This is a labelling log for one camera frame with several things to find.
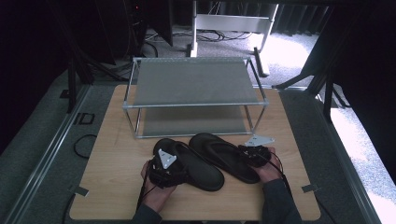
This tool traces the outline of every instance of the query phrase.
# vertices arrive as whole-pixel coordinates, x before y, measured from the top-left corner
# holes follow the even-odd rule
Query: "hand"
[[[275,148],[274,147],[268,147],[268,150],[272,153],[275,154]],[[271,163],[273,163],[277,168],[280,167],[280,162],[276,158],[276,156],[272,155]],[[269,162],[267,162],[264,166],[262,167],[251,167],[253,168],[254,171],[259,175],[260,180],[262,183],[266,184],[270,182],[271,180],[279,179],[282,177],[282,174]]]
[[[149,167],[149,162],[146,161],[146,163],[143,165],[142,172],[140,173],[143,178],[145,178],[146,176],[146,171],[148,167]],[[176,186],[161,189],[156,187],[153,183],[151,183],[151,181],[148,178],[146,180],[146,185],[145,185],[145,194],[151,189],[152,191],[150,191],[143,198],[142,203],[150,207],[155,212],[160,213],[161,210],[163,210],[166,201],[171,196],[172,192],[176,189]]]

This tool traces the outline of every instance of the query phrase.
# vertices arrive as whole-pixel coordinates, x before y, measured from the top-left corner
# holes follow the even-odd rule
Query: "black flip-flop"
[[[205,161],[187,144],[164,138],[155,145],[153,155],[157,155],[160,149],[177,157],[169,169],[172,172],[187,171],[186,183],[205,191],[216,191],[224,185],[222,172]]]
[[[260,181],[257,173],[241,160],[240,149],[214,134],[198,133],[190,140],[189,146],[213,165],[245,183]]]

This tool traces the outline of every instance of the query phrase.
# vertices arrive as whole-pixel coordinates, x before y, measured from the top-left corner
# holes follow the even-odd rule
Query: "wire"
[[[290,184],[288,179],[286,178],[285,174],[283,173],[283,165],[282,165],[282,161],[280,160],[280,158],[274,153],[274,152],[270,152],[272,155],[274,155],[276,157],[276,159],[279,161],[279,165],[280,165],[280,169],[271,161],[267,160],[264,156],[260,155],[260,154],[256,154],[259,157],[263,158],[265,161],[267,161],[269,164],[271,164],[272,166],[274,166],[274,168],[276,168],[280,174],[282,175],[282,179],[283,182],[285,183],[286,189],[289,192],[289,195],[291,196],[291,198],[293,197],[293,195],[291,194],[291,188],[290,188]]]
[[[241,39],[247,39],[247,38],[249,38],[249,37],[252,35],[252,33],[244,32],[244,33],[242,33],[241,35],[238,35],[237,37],[229,37],[229,36],[225,35],[223,32],[220,32],[220,31],[213,31],[213,30],[203,30],[203,31],[200,31],[200,33],[202,33],[202,34],[214,34],[214,35],[217,35],[217,38],[211,38],[211,37],[207,37],[207,36],[204,36],[204,35],[197,35],[197,39],[198,39],[198,40],[201,40],[201,41],[208,41],[208,42],[220,42],[220,41],[229,41],[229,40],[241,40]]]
[[[75,197],[76,197],[76,194],[74,193],[74,194],[70,197],[69,201],[67,202],[66,208],[64,209],[64,216],[62,217],[62,223],[65,223],[65,222],[66,222],[67,211],[69,211],[70,205],[71,205],[72,202],[74,201]]]
[[[74,149],[76,155],[80,156],[80,157],[83,158],[83,159],[89,159],[90,157],[89,157],[89,156],[82,155],[81,153],[79,153],[78,150],[77,150],[77,144],[78,144],[79,141],[81,141],[81,139],[86,138],[86,137],[95,137],[95,138],[96,138],[97,136],[96,136],[95,134],[85,134],[85,135],[83,135],[82,137],[80,137],[80,138],[76,141],[76,143],[73,145],[73,149]]]
[[[329,210],[323,205],[323,203],[318,199],[318,197],[315,195],[315,198],[317,199],[317,202],[319,206],[326,212],[326,214],[329,216],[329,218],[332,220],[332,223],[337,223],[334,219],[334,217],[330,214]]]
[[[153,44],[149,43],[148,41],[146,41],[145,44],[151,46],[154,49],[155,57],[158,58],[158,50],[157,50],[157,48]]]
[[[143,199],[144,199],[152,190],[154,190],[155,188],[157,188],[159,184],[161,184],[161,183],[159,183],[159,184],[155,185],[153,188],[151,188],[148,192],[145,193],[145,190],[146,190],[146,182],[147,182],[147,179],[149,178],[149,167],[151,167],[151,165],[152,165],[153,162],[154,162],[153,160],[148,161],[148,167],[146,168],[145,178],[143,179],[143,185],[142,185],[142,188],[140,189],[139,199],[137,200],[136,211],[137,211],[137,209],[139,209],[140,205],[142,204]]]

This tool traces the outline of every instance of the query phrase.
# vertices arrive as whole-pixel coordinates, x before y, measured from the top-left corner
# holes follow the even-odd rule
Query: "tabletop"
[[[77,195],[71,210],[73,219],[131,219],[143,180],[140,171],[152,158],[159,138],[135,139],[122,111],[126,85],[118,86],[108,106],[80,186],[90,193]],[[294,201],[303,220],[316,220],[320,211],[314,193],[304,193],[310,184],[291,127],[276,90],[264,90],[270,104],[266,107],[256,134],[271,136],[276,154],[282,160]],[[243,144],[248,134],[222,135],[233,144]],[[189,137],[174,138],[188,143]],[[260,220],[262,184],[245,184],[224,173],[222,189],[207,192],[188,184],[177,186],[165,208],[164,220]]]

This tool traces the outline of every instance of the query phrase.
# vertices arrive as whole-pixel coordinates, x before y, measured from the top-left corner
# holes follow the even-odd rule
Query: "sleeve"
[[[303,223],[294,200],[289,195],[282,179],[264,184],[262,190],[265,198],[262,207],[263,224]]]
[[[163,218],[145,204],[141,204],[137,209],[131,224],[159,224]]]

